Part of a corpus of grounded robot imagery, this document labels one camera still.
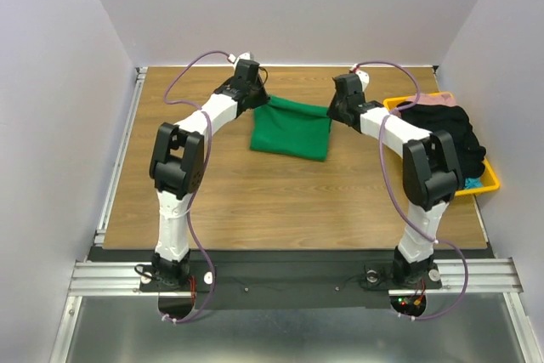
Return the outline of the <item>green t shirt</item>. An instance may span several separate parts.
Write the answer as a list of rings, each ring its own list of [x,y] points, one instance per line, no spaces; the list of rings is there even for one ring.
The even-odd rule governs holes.
[[[250,149],[323,162],[332,127],[326,113],[325,106],[272,96],[253,112]]]

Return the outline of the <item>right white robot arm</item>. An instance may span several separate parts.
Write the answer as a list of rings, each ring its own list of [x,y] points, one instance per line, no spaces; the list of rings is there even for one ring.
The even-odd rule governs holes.
[[[446,131],[418,128],[367,101],[370,81],[361,70],[333,78],[335,93],[327,110],[333,120],[378,141],[379,155],[388,147],[402,162],[402,185],[408,211],[401,213],[405,232],[394,249],[392,281],[411,286],[432,269],[434,244],[442,216],[464,184],[452,137]]]

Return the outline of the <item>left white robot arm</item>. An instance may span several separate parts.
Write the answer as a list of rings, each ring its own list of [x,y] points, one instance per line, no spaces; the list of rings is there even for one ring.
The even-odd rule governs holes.
[[[247,110],[269,102],[260,64],[249,53],[231,55],[234,72],[207,102],[185,119],[164,122],[157,131],[150,178],[159,202],[159,236],[152,273],[169,289],[183,288],[190,277],[189,223],[191,200],[203,180],[213,135]]]

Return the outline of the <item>pink t shirt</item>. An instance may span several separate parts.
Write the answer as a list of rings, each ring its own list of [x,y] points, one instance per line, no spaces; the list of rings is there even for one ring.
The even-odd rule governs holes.
[[[417,105],[442,105],[447,107],[457,106],[455,97],[450,93],[436,93],[436,94],[420,94],[419,96],[411,96],[407,100],[409,103],[416,103]]]

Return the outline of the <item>black t shirt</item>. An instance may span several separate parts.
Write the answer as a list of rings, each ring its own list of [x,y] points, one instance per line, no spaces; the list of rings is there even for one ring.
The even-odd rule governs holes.
[[[464,178],[480,178],[485,171],[486,149],[480,144],[467,112],[461,106],[413,105],[400,117],[418,128],[446,131],[453,139]]]

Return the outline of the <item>teal t shirt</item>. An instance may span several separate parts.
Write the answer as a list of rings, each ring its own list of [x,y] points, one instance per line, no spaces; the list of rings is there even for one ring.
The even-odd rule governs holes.
[[[464,190],[475,190],[484,188],[484,184],[481,181],[481,178],[465,178]]]

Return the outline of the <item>yellow plastic bin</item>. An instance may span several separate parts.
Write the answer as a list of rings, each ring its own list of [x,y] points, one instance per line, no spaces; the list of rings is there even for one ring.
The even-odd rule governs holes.
[[[480,144],[470,118],[453,94],[422,94],[413,107],[397,113],[401,119],[429,132],[446,131],[453,139],[465,179],[458,196],[480,195],[498,190],[500,182],[486,159],[487,149]]]

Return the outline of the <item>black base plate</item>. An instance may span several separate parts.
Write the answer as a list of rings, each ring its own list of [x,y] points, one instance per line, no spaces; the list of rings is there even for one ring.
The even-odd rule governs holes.
[[[413,266],[395,250],[193,250],[180,263],[153,257],[136,266],[141,292],[163,313],[195,309],[364,307],[421,314],[442,287],[433,259]]]

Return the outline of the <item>aluminium mounting rail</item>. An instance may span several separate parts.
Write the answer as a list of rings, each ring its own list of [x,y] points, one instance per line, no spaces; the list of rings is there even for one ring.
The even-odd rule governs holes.
[[[193,277],[183,285],[166,285],[155,278],[148,264],[135,262],[83,262],[75,266],[69,285],[71,296],[174,296],[231,290],[249,293],[255,289],[271,291],[319,289],[341,292],[349,286],[367,291],[404,294],[423,287],[427,293],[495,293],[523,290],[510,259],[476,258],[462,262],[439,259],[416,283],[399,286],[392,281],[388,261],[361,259],[300,261],[221,261],[214,271],[204,262],[191,268]]]

